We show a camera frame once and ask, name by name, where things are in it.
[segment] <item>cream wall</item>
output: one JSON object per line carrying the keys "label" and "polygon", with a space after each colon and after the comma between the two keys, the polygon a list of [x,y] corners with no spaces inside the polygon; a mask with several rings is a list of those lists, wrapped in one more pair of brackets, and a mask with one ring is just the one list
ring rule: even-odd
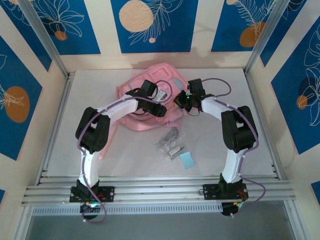
{"label": "cream wall", "polygon": [[242,68],[251,51],[211,52],[224,1],[198,0],[190,53],[122,54],[110,0],[84,0],[101,54],[61,58],[69,71],[145,68],[160,62],[176,68]]}
{"label": "cream wall", "polygon": [[42,86],[18,160],[0,154],[0,189],[5,190],[0,208],[0,238],[6,240],[17,220],[26,186],[35,184],[65,81],[54,64],[49,72],[45,70],[1,7],[0,16],[1,37]]}
{"label": "cream wall", "polygon": [[320,180],[320,144],[298,155],[271,81],[318,19],[319,9],[319,0],[307,0],[266,67],[259,59],[249,75],[265,114],[267,133],[292,182],[312,239],[319,239],[320,236],[320,206],[311,188],[311,183]]}

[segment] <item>purple cable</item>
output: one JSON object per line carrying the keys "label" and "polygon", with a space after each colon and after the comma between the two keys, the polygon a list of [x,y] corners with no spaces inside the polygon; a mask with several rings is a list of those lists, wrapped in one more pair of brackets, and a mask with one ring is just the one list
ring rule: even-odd
{"label": "purple cable", "polygon": [[106,111],[108,111],[109,109],[113,108],[114,106],[120,104],[120,103],[123,103],[125,101],[128,101],[128,100],[133,100],[133,99],[141,99],[141,100],[145,100],[147,102],[150,102],[150,103],[154,103],[154,104],[162,104],[162,103],[165,103],[167,102],[168,100],[171,99],[172,97],[172,94],[173,94],[173,89],[172,89],[172,86],[170,85],[169,82],[165,81],[165,80],[159,80],[157,81],[155,84],[157,83],[160,83],[160,82],[163,82],[163,83],[166,83],[168,84],[168,86],[170,87],[170,95],[167,99],[163,100],[163,101],[153,101],[151,99],[148,99],[148,98],[144,98],[144,97],[141,97],[141,96],[133,96],[133,97],[128,97],[126,98],[125,100],[119,100],[119,101],[116,101],[115,103],[111,104],[110,106],[108,106],[106,109],[103,109],[102,111],[98,112],[96,115],[94,115],[90,121],[85,125],[84,129],[82,130],[80,136],[79,136],[79,139],[78,139],[78,142],[76,144],[77,148],[83,153],[83,158],[82,158],[82,165],[81,165],[81,171],[82,171],[82,176],[83,176],[83,180],[84,180],[84,183],[86,185],[86,187],[88,188],[88,190],[90,191],[90,193],[92,194],[92,196],[97,200],[97,202],[99,203],[99,205],[101,205],[103,207],[103,211],[104,211],[104,216],[103,216],[103,219],[99,220],[99,221],[88,221],[84,218],[84,214],[82,215],[82,218],[84,221],[88,222],[88,223],[92,223],[92,224],[99,224],[99,223],[102,223],[105,221],[105,219],[107,218],[107,209],[105,207],[105,205],[100,201],[100,199],[98,198],[98,196],[94,193],[94,191],[92,191],[92,189],[90,188],[90,185],[88,183],[88,180],[86,178],[86,174],[85,174],[85,160],[86,160],[86,151],[83,150],[81,147],[80,147],[80,143],[81,143],[81,140],[85,134],[85,132],[87,131],[87,129],[89,128],[89,126],[91,125],[91,123],[97,118],[99,117],[101,114],[105,113]]}
{"label": "purple cable", "polygon": [[253,151],[253,150],[255,150],[255,149],[257,149],[257,148],[259,147],[258,135],[257,135],[254,127],[251,125],[251,123],[249,122],[249,120],[245,117],[245,115],[243,115],[242,112],[240,112],[237,108],[235,108],[235,107],[233,107],[233,106],[230,106],[230,105],[226,104],[225,102],[220,101],[220,100],[217,99],[218,97],[226,96],[226,95],[228,95],[228,94],[231,93],[231,86],[230,86],[230,84],[229,84],[227,81],[223,80],[223,79],[215,78],[215,77],[208,78],[208,79],[204,79],[204,80],[202,80],[202,82],[208,81],[208,80],[218,80],[218,81],[221,81],[221,82],[224,82],[225,84],[227,84],[227,86],[229,87],[229,92],[228,92],[228,93],[225,93],[225,94],[220,94],[220,95],[215,96],[214,101],[216,101],[217,103],[219,103],[219,104],[221,104],[221,105],[226,106],[227,108],[230,108],[230,109],[232,109],[232,110],[235,110],[235,111],[244,119],[244,121],[246,122],[246,124],[249,126],[251,132],[253,133],[255,142],[256,142],[256,144],[255,144],[254,147],[249,148],[249,149],[247,149],[246,151],[243,152],[243,154],[242,154],[242,156],[241,156],[241,158],[240,158],[240,162],[239,162],[238,169],[237,169],[237,172],[238,172],[238,174],[239,174],[239,177],[240,177],[242,180],[247,181],[247,182],[252,183],[252,184],[256,184],[256,185],[258,185],[258,186],[260,186],[260,187],[263,188],[263,193],[261,194],[261,196],[258,197],[254,202],[252,202],[249,206],[247,206],[247,207],[245,208],[245,209],[247,209],[247,208],[252,207],[253,205],[255,205],[258,201],[260,201],[260,200],[265,196],[265,194],[266,194],[266,192],[267,192],[266,187],[263,186],[261,183],[256,182],[256,181],[253,181],[253,180],[250,180],[250,179],[245,178],[245,177],[243,177],[243,176],[241,175],[241,167],[242,167],[242,163],[243,163],[243,161],[244,161],[245,155],[246,155],[248,152],[251,152],[251,151]]}
{"label": "purple cable", "polygon": [[226,80],[223,80],[223,79],[217,78],[217,77],[210,77],[210,78],[207,78],[207,79],[202,80],[201,82],[205,82],[205,81],[208,81],[208,80],[218,80],[218,81],[220,81],[220,82],[225,83],[225,84],[228,86],[228,88],[229,88],[229,91],[228,91],[227,93],[216,95],[216,96],[215,96],[216,98],[218,98],[218,97],[223,97],[223,96],[227,96],[227,95],[229,95],[229,94],[231,93],[231,86],[230,86],[230,84],[229,84]]}

